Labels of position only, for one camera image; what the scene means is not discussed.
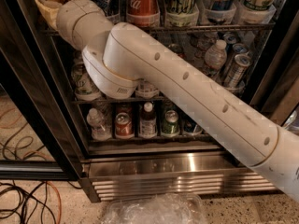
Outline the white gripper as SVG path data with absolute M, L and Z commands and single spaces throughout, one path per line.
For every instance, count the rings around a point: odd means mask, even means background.
M 88 45 L 107 42 L 107 18 L 102 9 L 91 0 L 71 0 L 66 4 L 49 0 L 35 0 L 49 27 L 70 45 Z

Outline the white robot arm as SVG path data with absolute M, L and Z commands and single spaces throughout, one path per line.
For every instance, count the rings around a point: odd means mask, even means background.
M 276 125 L 138 27 L 112 23 L 91 0 L 35 0 L 47 23 L 81 51 L 106 96 L 127 99 L 141 79 L 225 149 L 299 201 L 299 136 Z

